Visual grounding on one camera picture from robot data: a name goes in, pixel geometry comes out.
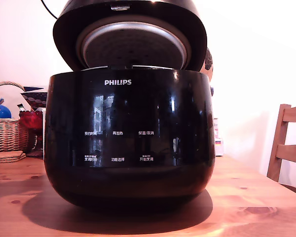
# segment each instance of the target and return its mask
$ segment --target wooden tabletop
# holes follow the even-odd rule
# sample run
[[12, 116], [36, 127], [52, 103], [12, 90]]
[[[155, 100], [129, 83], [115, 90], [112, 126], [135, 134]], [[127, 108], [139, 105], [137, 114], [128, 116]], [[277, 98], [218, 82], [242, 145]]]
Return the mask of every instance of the wooden tabletop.
[[240, 162], [217, 158], [210, 184], [169, 214], [109, 216], [64, 201], [43, 161], [0, 164], [0, 237], [296, 237], [296, 194]]

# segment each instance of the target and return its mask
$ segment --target glossy black surface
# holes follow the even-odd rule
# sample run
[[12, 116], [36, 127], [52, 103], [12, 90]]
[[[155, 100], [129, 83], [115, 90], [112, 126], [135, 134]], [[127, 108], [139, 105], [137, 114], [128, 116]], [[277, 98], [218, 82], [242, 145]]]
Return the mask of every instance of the glossy black surface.
[[215, 162], [213, 132], [209, 80], [201, 73], [59, 74], [47, 98], [46, 173], [76, 205], [173, 207], [205, 189]]
[[[112, 6], [129, 5], [125, 11], [114, 11]], [[92, 23], [106, 17], [140, 15], [167, 22], [181, 31], [191, 46], [191, 60], [187, 70], [200, 71], [206, 55], [207, 36], [192, 0], [71, 0], [55, 23], [55, 44], [74, 70], [86, 68], [77, 56], [79, 34]]]

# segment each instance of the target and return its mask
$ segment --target black rice cooker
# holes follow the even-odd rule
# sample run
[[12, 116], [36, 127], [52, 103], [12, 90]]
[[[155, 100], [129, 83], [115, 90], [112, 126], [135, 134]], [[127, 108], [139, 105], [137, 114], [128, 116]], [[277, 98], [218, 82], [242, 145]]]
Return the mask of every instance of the black rice cooker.
[[45, 168], [92, 209], [174, 209], [215, 163], [207, 37], [191, 0], [70, 0], [54, 26]]

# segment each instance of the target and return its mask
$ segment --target basket handle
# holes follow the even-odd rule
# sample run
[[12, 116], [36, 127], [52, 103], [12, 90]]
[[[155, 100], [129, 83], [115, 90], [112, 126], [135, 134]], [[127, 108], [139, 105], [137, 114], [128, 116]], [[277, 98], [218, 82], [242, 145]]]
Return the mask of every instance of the basket handle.
[[13, 85], [13, 86], [16, 86], [16, 87], [22, 89], [23, 91], [25, 91], [24, 87], [22, 85], [20, 85], [19, 83], [16, 83], [16, 82], [2, 81], [2, 82], [0, 82], [0, 86], [2, 86], [2, 85]]

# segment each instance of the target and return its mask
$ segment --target philips logo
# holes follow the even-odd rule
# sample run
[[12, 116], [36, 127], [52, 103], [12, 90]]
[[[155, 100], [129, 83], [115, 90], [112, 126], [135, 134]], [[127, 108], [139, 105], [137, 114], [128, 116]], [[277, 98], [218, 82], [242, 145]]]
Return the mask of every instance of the philips logo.
[[105, 80], [104, 85], [131, 85], [132, 80]]

